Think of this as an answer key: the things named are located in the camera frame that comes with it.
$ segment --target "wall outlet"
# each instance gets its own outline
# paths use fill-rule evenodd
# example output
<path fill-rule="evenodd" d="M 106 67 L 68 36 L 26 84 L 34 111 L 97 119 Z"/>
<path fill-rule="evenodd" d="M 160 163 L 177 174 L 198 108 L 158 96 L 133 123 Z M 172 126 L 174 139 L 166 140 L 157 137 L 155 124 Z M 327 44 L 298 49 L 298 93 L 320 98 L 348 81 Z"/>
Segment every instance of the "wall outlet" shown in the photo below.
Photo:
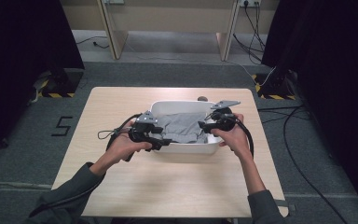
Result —
<path fill-rule="evenodd" d="M 245 0 L 239 0 L 240 6 L 245 7 Z M 261 5 L 261 0 L 248 0 L 248 7 L 256 7 L 256 4 Z"/>

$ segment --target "folded gray fabric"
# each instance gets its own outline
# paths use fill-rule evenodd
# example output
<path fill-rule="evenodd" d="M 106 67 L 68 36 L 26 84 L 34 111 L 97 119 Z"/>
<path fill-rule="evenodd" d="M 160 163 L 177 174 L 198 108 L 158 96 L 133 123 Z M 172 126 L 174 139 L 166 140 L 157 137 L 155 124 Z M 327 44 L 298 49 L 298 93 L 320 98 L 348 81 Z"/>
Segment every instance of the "folded gray fabric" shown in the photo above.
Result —
<path fill-rule="evenodd" d="M 205 113 L 173 114 L 158 118 L 157 126 L 163 128 L 160 136 L 156 138 L 172 139 L 176 143 L 204 144 L 207 134 L 201 132 L 198 121 L 204 121 Z"/>

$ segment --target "white plastic bin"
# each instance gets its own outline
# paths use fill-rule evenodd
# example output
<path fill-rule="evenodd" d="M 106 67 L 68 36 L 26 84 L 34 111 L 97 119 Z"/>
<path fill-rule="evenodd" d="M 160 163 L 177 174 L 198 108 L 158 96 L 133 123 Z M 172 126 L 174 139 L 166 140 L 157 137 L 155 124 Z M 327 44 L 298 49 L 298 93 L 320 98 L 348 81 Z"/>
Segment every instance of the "white plastic bin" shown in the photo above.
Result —
<path fill-rule="evenodd" d="M 205 113 L 205 117 L 213 112 L 211 106 L 213 102 L 202 101 L 157 101 L 152 104 L 150 111 L 155 119 L 166 115 L 185 114 L 185 113 Z M 170 143 L 167 147 L 162 147 L 155 152 L 167 153 L 201 153 L 213 154 L 219 148 L 220 137 L 214 137 L 213 134 L 207 135 L 207 143 L 205 144 L 180 144 Z"/>

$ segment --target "wooden desk panel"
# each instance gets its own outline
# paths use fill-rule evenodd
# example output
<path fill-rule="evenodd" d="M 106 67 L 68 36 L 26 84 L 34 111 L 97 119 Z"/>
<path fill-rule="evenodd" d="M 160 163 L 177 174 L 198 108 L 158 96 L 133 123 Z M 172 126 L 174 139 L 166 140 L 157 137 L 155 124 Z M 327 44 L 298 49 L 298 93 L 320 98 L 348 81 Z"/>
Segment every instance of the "wooden desk panel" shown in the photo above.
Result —
<path fill-rule="evenodd" d="M 116 88 L 92 90 L 53 188 L 71 178 L 86 161 L 97 161 L 108 139 L 97 132 L 113 130 L 129 116 L 160 100 L 212 102 L 239 100 L 234 112 L 255 142 L 255 162 L 275 199 L 284 200 L 253 95 L 243 89 Z M 213 155 L 141 151 L 120 162 L 90 196 L 84 216 L 96 217 L 249 217 L 247 189 L 238 158 L 228 147 Z M 280 207 L 284 216 L 287 208 Z"/>

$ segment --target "person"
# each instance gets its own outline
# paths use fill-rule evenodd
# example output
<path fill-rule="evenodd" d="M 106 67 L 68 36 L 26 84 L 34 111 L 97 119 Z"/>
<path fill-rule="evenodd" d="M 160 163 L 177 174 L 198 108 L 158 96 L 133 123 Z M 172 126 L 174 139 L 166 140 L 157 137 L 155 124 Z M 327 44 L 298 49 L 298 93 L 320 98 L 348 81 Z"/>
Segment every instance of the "person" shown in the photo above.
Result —
<path fill-rule="evenodd" d="M 243 121 L 242 114 L 235 115 Z M 257 171 L 244 131 L 235 125 L 229 132 L 212 129 L 212 133 L 223 139 L 220 147 L 229 146 L 240 159 L 254 223 L 285 223 Z M 79 223 L 92 191 L 103 181 L 106 171 L 121 160 L 126 160 L 131 153 L 151 147 L 146 142 L 134 143 L 127 133 L 121 133 L 95 163 L 87 162 L 70 180 L 57 189 L 44 193 L 38 199 L 36 209 L 23 223 Z"/>

